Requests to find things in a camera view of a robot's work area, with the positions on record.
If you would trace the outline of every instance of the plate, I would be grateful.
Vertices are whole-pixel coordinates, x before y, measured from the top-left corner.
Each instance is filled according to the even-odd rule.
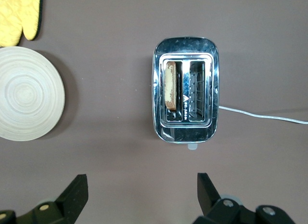
[[[59,121],[65,93],[56,68],[24,47],[0,49],[0,137],[30,141]]]

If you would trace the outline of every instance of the oven mitt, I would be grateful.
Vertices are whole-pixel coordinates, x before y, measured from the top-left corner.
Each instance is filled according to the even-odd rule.
[[[0,46],[16,46],[22,32],[33,40],[39,31],[42,0],[0,0]]]

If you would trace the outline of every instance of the power cord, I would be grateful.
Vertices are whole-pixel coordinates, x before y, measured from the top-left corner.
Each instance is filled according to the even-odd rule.
[[[231,112],[238,112],[242,113],[248,116],[256,117],[256,118],[264,118],[264,119],[278,119],[278,120],[284,120],[292,123],[297,123],[297,124],[308,124],[308,121],[302,121],[302,120],[297,120],[297,119],[290,119],[290,118],[285,118],[285,117],[274,117],[274,116],[263,116],[263,115],[257,115],[253,114],[250,112],[245,112],[242,110],[234,109],[234,108],[229,108],[229,107],[224,107],[224,106],[219,106],[220,109],[228,110]]]

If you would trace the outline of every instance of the toaster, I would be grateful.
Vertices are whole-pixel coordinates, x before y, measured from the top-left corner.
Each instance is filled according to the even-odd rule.
[[[154,129],[166,142],[194,144],[217,129],[219,61],[205,38],[165,39],[153,54]]]

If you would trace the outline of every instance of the screw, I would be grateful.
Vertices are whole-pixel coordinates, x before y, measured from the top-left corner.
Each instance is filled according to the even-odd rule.
[[[39,208],[39,210],[40,211],[45,211],[46,209],[48,209],[49,208],[49,205],[48,204],[45,204],[45,205],[42,205],[40,208]]]
[[[263,207],[263,211],[271,216],[276,214],[275,211],[271,207],[268,207],[268,206]]]
[[[6,213],[1,213],[0,214],[0,220],[6,217]]]
[[[231,202],[230,200],[224,200],[224,201],[223,201],[223,204],[224,204],[225,206],[233,207],[233,202]]]

